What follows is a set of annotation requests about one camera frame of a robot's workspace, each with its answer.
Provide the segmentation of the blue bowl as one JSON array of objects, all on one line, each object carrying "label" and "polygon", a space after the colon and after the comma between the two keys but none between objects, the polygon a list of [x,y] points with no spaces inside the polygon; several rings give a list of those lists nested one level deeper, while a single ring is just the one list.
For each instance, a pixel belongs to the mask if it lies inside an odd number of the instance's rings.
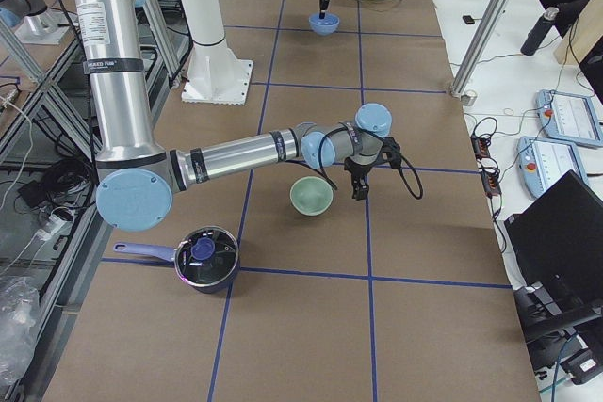
[{"label": "blue bowl", "polygon": [[315,13],[309,16],[308,23],[310,28],[320,36],[333,34],[339,27],[340,19],[337,15],[325,12]]}]

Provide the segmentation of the dark blue saucepan with lid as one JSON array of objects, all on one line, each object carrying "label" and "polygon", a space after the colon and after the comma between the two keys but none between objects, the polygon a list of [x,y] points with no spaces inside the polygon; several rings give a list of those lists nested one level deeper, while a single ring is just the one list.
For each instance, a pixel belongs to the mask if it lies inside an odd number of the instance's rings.
[{"label": "dark blue saucepan with lid", "polygon": [[205,226],[188,234],[175,249],[117,242],[113,250],[124,254],[153,256],[170,262],[182,282],[204,294],[218,293],[230,287],[240,269],[236,238],[219,226]]}]

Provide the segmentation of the black water bottle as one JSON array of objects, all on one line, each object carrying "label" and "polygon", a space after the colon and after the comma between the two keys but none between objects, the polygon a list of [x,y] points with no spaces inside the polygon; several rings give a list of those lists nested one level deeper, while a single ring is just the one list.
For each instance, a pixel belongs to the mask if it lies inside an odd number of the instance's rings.
[{"label": "black water bottle", "polygon": [[549,7],[545,10],[543,15],[538,18],[520,48],[520,52],[524,56],[533,56],[541,47],[546,35],[555,24],[558,14],[559,9],[557,7]]}]

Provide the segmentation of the blue teach pendant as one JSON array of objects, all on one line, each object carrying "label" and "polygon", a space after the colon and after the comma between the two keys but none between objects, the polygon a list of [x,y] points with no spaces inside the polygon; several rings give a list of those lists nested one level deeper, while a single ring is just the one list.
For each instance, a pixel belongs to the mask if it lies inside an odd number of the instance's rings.
[{"label": "blue teach pendant", "polygon": [[517,152],[520,173],[534,198],[539,198],[570,170],[586,185],[589,184],[579,149],[574,143],[551,138],[520,137]]},{"label": "blue teach pendant", "polygon": [[602,128],[589,97],[557,90],[540,90],[536,112],[546,134],[589,148],[602,147]]}]

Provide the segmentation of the near blue teach pendant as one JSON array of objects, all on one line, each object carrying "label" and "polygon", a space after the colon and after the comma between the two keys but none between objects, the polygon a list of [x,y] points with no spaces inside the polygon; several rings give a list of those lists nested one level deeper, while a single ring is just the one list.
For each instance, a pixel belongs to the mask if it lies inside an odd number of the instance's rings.
[{"label": "near blue teach pendant", "polygon": [[517,152],[520,173],[534,198],[539,198],[570,170],[586,185],[589,184],[579,149],[574,143],[551,138],[520,137]]}]

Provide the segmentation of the aluminium frame post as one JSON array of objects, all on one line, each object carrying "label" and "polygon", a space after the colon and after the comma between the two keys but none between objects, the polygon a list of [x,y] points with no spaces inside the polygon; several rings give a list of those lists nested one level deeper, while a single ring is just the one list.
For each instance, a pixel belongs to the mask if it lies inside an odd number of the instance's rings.
[{"label": "aluminium frame post", "polygon": [[488,41],[490,40],[498,20],[502,16],[509,0],[490,0],[481,22],[470,42],[464,58],[450,85],[449,94],[458,98],[463,106],[471,106],[477,99],[477,94],[468,89],[467,85]]}]

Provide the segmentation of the crumpled clear plastic bag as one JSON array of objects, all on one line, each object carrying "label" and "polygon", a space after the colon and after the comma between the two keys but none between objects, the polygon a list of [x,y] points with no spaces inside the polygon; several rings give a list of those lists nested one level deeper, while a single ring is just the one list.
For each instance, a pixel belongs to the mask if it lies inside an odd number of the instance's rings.
[{"label": "crumpled clear plastic bag", "polygon": [[39,291],[32,279],[1,278],[1,386],[22,378],[35,353],[40,321]]}]

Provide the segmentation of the far blue teach pendant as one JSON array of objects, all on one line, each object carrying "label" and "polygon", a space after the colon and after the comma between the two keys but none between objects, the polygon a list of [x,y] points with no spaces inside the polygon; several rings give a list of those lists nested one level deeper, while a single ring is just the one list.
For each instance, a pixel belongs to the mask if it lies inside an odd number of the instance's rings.
[{"label": "far blue teach pendant", "polygon": [[546,134],[589,148],[602,147],[602,128],[589,97],[557,90],[540,90],[536,112]]}]

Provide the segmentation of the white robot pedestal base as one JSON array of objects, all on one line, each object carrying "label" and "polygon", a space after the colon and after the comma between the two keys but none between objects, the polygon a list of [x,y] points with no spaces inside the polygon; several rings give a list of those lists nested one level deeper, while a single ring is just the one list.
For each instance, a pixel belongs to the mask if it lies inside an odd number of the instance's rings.
[{"label": "white robot pedestal base", "polygon": [[253,72],[250,60],[230,49],[219,0],[181,0],[193,41],[182,99],[189,103],[243,105]]}]

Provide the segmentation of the green bowl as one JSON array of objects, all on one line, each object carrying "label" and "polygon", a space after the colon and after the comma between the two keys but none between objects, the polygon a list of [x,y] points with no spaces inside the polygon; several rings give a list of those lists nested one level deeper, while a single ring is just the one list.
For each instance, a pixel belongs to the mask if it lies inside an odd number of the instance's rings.
[{"label": "green bowl", "polygon": [[332,204],[334,192],[325,180],[306,176],[291,186],[289,198],[292,206],[299,213],[314,217],[328,210]]}]

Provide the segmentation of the black laptop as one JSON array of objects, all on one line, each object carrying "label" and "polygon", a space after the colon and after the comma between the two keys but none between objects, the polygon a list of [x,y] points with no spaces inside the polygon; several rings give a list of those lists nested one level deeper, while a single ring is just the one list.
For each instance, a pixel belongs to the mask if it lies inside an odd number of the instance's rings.
[{"label": "black laptop", "polygon": [[526,284],[555,298],[602,298],[602,200],[575,172],[504,225]]}]

